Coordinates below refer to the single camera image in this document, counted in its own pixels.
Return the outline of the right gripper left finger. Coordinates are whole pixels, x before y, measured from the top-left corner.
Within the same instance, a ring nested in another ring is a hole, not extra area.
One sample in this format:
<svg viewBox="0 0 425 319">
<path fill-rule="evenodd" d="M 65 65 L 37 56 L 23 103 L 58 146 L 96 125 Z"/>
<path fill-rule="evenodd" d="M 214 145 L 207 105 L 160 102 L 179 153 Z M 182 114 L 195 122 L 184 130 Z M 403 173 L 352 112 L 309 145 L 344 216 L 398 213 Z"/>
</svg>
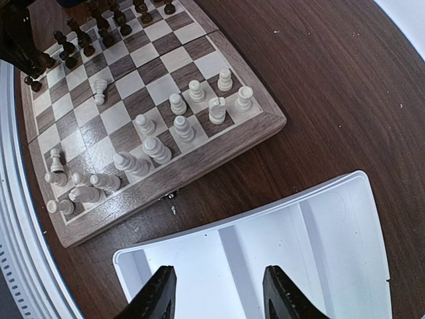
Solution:
<svg viewBox="0 0 425 319">
<path fill-rule="evenodd" d="M 174 318 L 176 274 L 161 266 L 122 311 L 122 318 Z"/>
</svg>

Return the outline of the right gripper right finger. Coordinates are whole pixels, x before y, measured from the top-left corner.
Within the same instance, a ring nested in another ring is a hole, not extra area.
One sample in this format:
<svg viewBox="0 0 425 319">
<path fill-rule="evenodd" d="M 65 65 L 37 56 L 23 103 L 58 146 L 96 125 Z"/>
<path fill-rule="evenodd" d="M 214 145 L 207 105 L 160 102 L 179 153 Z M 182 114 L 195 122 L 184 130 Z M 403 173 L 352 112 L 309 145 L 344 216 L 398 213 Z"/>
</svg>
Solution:
<svg viewBox="0 0 425 319">
<path fill-rule="evenodd" d="M 262 281 L 265 318 L 327 318 L 279 266 L 267 266 Z"/>
</svg>

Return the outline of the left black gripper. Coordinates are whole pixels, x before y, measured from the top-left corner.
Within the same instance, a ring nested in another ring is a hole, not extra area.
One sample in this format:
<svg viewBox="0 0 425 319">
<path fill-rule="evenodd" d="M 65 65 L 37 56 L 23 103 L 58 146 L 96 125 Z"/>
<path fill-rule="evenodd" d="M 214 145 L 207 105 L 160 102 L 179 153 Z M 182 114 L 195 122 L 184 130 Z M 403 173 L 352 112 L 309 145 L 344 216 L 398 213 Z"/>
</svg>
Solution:
<svg viewBox="0 0 425 319">
<path fill-rule="evenodd" d="M 33 3 L 27 0 L 1 2 L 1 60 L 38 78 L 54 66 L 55 61 L 35 45 L 28 9 Z"/>
</svg>

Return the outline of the dark brown chess piece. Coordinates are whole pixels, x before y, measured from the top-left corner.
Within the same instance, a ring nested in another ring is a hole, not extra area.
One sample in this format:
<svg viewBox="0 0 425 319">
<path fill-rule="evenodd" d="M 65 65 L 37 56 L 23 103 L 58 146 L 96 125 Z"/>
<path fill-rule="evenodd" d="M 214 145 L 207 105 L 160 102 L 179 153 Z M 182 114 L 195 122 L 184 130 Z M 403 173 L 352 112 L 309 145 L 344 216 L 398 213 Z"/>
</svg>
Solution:
<svg viewBox="0 0 425 319">
<path fill-rule="evenodd" d="M 176 12 L 176 8 L 173 4 L 173 0 L 164 0 L 164 13 L 166 15 L 172 15 Z"/>
<path fill-rule="evenodd" d="M 57 43 L 63 47 L 63 51 L 60 52 L 59 58 L 65 63 L 67 69 L 72 70 L 77 64 L 76 58 L 72 56 L 72 53 L 75 51 L 75 46 L 71 42 L 68 42 L 66 36 L 59 30 L 55 30 L 53 36 Z"/>
<path fill-rule="evenodd" d="M 30 76 L 26 76 L 24 78 L 24 83 L 31 88 L 33 92 L 39 92 L 40 89 L 43 87 L 42 83 L 34 80 Z"/>
<path fill-rule="evenodd" d="M 116 25 L 120 28 L 122 36 L 128 36 L 132 29 L 127 24 L 126 15 L 120 10 L 120 6 L 116 0 L 108 0 L 109 10 L 113 13 L 113 18 Z"/>
<path fill-rule="evenodd" d="M 87 9 L 89 10 L 91 16 L 96 21 L 96 26 L 98 28 L 98 34 L 102 38 L 102 42 L 106 48 L 111 47 L 114 44 L 114 38 L 108 32 L 110 27 L 109 22 L 103 18 L 99 4 L 95 0 L 87 0 L 86 2 Z"/>
</svg>

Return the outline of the white plastic compartment tray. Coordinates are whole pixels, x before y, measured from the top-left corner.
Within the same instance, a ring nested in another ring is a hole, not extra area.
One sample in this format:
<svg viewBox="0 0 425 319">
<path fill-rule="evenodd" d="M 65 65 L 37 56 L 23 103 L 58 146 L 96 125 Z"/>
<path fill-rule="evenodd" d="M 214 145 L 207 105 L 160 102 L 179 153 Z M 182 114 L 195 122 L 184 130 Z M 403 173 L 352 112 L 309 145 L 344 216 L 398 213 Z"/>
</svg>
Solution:
<svg viewBox="0 0 425 319">
<path fill-rule="evenodd" d="M 112 262 L 127 300 L 172 266 L 177 318 L 263 318 L 267 266 L 280 267 L 330 318 L 392 317 L 383 232 L 363 171 L 120 249 Z"/>
</svg>

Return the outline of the white pawn mid board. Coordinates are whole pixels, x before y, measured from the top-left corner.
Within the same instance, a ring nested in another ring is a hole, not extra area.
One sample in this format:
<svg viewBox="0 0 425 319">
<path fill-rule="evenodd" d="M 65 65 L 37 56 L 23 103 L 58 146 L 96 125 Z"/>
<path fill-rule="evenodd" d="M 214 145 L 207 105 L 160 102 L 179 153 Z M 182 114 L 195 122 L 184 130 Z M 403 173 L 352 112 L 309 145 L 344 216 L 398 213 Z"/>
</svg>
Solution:
<svg viewBox="0 0 425 319">
<path fill-rule="evenodd" d="M 108 86 L 106 79 L 97 79 L 94 81 L 94 101 L 96 105 L 102 105 L 105 102 L 105 90 Z"/>
</svg>

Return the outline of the wooden chess board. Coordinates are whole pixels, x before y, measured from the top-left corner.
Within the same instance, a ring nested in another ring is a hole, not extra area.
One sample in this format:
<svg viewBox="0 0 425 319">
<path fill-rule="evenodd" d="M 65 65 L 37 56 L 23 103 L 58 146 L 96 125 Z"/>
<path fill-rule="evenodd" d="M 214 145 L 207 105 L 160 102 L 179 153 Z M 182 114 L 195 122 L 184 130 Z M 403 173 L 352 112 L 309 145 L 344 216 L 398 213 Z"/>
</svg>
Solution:
<svg viewBox="0 0 425 319">
<path fill-rule="evenodd" d="M 155 200 L 278 133 L 286 117 L 232 43 L 194 1 L 120 3 L 131 27 L 112 13 L 106 47 L 95 20 L 82 30 L 94 53 L 73 52 L 74 68 L 55 65 L 41 89 L 21 84 L 25 132 L 42 198 L 64 201 L 90 180 L 105 181 L 97 201 L 71 203 L 50 220 L 63 247 L 100 234 Z"/>
</svg>

